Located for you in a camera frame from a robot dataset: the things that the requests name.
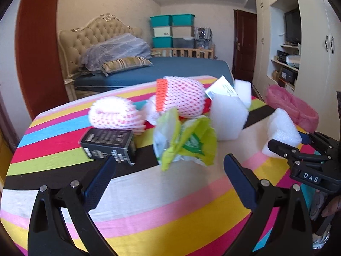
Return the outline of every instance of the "green plastic bag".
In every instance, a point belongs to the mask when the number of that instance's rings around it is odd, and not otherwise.
[[[212,165],[217,136],[210,123],[204,115],[181,123],[176,108],[160,116],[154,128],[153,148],[161,169],[165,171],[171,162],[179,160]]]

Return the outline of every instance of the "striped tablecloth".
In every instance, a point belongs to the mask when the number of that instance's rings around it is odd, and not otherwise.
[[[208,87],[211,76],[194,77]],[[146,83],[109,91],[73,101],[37,116],[21,140],[8,170],[1,201],[1,222],[18,247],[27,255],[28,226],[37,190],[66,186],[96,167],[78,144],[90,127],[88,109],[104,96],[120,96],[141,108],[156,91],[156,83]],[[289,187],[285,160],[261,153],[267,141],[267,117],[273,109],[253,99],[248,121],[235,141],[219,142],[215,164],[203,167],[192,162],[172,163],[162,172],[151,146],[153,126],[136,138],[136,164],[118,165],[97,208],[90,216],[108,243],[123,255],[220,256],[246,223],[245,209],[223,171],[223,158],[233,153],[258,178]],[[312,153],[310,146],[301,151]],[[63,210],[77,247],[84,245]],[[273,211],[259,246],[273,225]]]

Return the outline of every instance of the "striped pillow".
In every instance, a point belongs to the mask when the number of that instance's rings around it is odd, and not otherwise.
[[[105,76],[119,71],[125,71],[130,69],[136,69],[144,66],[153,65],[151,61],[148,61],[142,57],[126,57],[115,61],[107,61],[101,66],[101,71]]]

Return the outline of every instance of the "bed frame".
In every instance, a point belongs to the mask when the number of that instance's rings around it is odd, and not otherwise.
[[[59,31],[58,50],[63,78],[74,79],[80,75],[79,57],[92,45],[126,33],[141,37],[142,29],[127,26],[110,13],[93,18],[84,27]],[[79,90],[75,92],[78,99],[98,93]]]
[[[191,49],[191,48],[153,48],[152,55],[154,57],[188,57],[188,58],[204,58],[214,59],[214,48],[211,49]]]

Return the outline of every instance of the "person's hand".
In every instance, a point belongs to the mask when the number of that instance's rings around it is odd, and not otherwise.
[[[341,196],[334,197],[324,208],[321,215],[330,216],[341,210]]]

